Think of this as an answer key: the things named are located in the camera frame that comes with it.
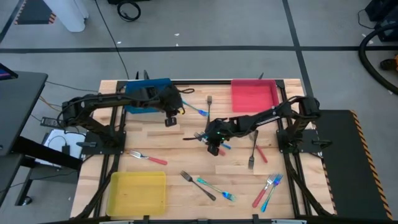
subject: plastic tray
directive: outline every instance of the plastic tray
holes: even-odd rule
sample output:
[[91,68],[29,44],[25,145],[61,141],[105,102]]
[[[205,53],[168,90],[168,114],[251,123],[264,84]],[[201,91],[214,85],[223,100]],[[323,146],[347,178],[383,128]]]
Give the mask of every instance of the plastic tray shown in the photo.
[[232,111],[261,112],[279,104],[275,80],[232,80]]
[[161,215],[165,212],[164,172],[115,172],[109,184],[106,214],[111,217]]

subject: black hose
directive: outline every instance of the black hose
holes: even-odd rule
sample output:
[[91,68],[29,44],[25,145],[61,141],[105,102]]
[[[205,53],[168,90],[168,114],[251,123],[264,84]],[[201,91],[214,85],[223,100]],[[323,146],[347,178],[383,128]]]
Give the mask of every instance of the black hose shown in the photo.
[[365,69],[371,74],[371,76],[382,86],[393,92],[394,94],[398,95],[398,87],[387,81],[385,78],[383,78],[382,75],[372,66],[370,61],[368,60],[366,53],[365,53],[365,48],[368,42],[375,36],[378,35],[381,32],[384,32],[386,30],[391,30],[391,29],[396,29],[398,28],[398,24],[389,24],[386,25],[380,29],[372,31],[370,34],[368,34],[361,42],[361,45],[359,45],[359,59],[361,60],[362,65],[365,67]]
[[[130,5],[134,6],[134,7],[138,10],[137,16],[136,16],[136,17],[129,17],[129,16],[127,15],[127,13],[123,12],[123,11],[121,10],[121,7],[122,7],[124,4],[130,4]],[[120,18],[121,18],[122,20],[126,21],[126,22],[136,21],[136,20],[141,16],[141,8],[140,8],[140,7],[138,6],[138,4],[135,3],[133,0],[121,1],[121,2],[118,4],[118,14],[119,14]]]

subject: red tray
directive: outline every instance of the red tray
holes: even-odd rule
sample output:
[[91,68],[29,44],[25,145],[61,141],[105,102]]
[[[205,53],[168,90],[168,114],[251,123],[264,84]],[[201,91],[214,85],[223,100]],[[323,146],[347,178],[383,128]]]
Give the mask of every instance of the red tray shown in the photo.
[[261,112],[279,104],[275,80],[232,80],[232,111]]

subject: black desk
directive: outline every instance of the black desk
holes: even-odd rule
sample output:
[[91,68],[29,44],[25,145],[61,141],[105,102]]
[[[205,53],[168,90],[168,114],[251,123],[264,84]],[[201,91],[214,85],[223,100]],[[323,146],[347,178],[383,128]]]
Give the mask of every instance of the black desk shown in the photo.
[[[36,165],[34,158],[75,170],[80,170],[81,166],[79,159],[20,136],[48,75],[17,74],[17,79],[0,81],[0,206],[19,166],[33,168]],[[22,191],[27,191],[29,186],[24,186]]]

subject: concrete floor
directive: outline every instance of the concrete floor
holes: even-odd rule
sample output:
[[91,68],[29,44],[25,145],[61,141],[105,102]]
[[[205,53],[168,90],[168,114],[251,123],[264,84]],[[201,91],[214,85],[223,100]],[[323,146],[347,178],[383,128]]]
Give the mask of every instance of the concrete floor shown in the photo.
[[[0,1],[0,30],[9,19],[18,0]],[[90,18],[84,32],[72,34],[60,21],[52,25],[12,25],[0,43],[0,62],[13,70],[44,72],[49,81],[77,88],[98,89],[100,80],[125,79],[122,63],[114,52],[94,52],[92,48],[113,47],[95,3],[83,0]],[[301,46],[358,46],[370,30],[358,25],[356,13],[369,0],[152,0],[140,2],[142,17],[126,23],[116,7],[98,0],[121,53],[130,77],[146,69],[151,78],[309,78],[313,94],[322,109],[356,110],[374,163],[384,187],[390,209],[398,217],[398,97],[376,83],[359,62],[355,51],[302,52],[307,73],[294,51],[286,3]],[[369,26],[367,16],[361,20]],[[160,51],[157,47],[240,46],[237,50]],[[384,45],[377,38],[373,45]],[[289,49],[249,50],[245,46],[281,46]],[[84,49],[64,53],[66,49]],[[35,49],[37,53],[15,54],[17,49]],[[368,57],[376,66],[396,52],[372,51]],[[384,73],[398,85],[396,72]],[[60,104],[85,93],[47,84],[42,96]],[[55,117],[56,111],[38,102],[37,117]],[[29,119],[23,135],[41,142],[49,129]],[[14,183],[24,179],[21,169]],[[41,223],[69,217],[73,184],[35,181],[29,195],[34,204],[15,207],[19,188],[13,188],[0,208],[2,223]]]

